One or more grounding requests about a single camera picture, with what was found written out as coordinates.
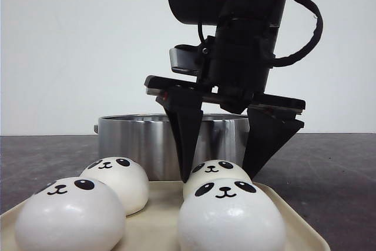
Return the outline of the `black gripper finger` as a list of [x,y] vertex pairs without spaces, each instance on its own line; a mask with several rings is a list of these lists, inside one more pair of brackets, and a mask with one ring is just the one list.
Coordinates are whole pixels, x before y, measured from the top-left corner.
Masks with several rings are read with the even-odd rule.
[[288,142],[304,122],[296,114],[285,110],[247,110],[250,132],[242,168],[254,178],[268,160]]
[[202,96],[194,90],[174,86],[158,96],[156,101],[163,106],[169,118],[181,179],[187,182],[203,117]]

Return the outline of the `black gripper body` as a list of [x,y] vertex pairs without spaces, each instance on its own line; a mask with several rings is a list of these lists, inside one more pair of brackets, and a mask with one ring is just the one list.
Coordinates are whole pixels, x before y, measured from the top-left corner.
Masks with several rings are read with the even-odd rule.
[[191,89],[208,103],[219,104],[231,113],[245,108],[272,108],[301,113],[306,103],[300,99],[267,95],[265,88],[273,59],[278,28],[246,19],[229,19],[217,26],[210,62],[196,82],[149,75],[147,91],[162,96],[174,86]]

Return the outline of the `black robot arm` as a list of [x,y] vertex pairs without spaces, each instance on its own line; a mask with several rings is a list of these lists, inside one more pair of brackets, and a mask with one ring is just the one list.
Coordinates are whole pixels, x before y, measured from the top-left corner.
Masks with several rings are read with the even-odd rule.
[[[147,92],[154,95],[170,120],[180,175],[188,180],[203,118],[202,104],[218,104],[247,112],[250,132],[243,169],[255,176],[304,124],[297,119],[306,104],[265,93],[271,68],[289,66],[305,57],[323,30],[318,18],[312,39],[301,50],[276,58],[274,47],[286,0],[169,0],[173,15],[184,24],[214,25],[213,36],[197,46],[178,45],[170,51],[172,70],[196,77],[195,82],[150,75]],[[314,14],[310,0],[295,0]]]

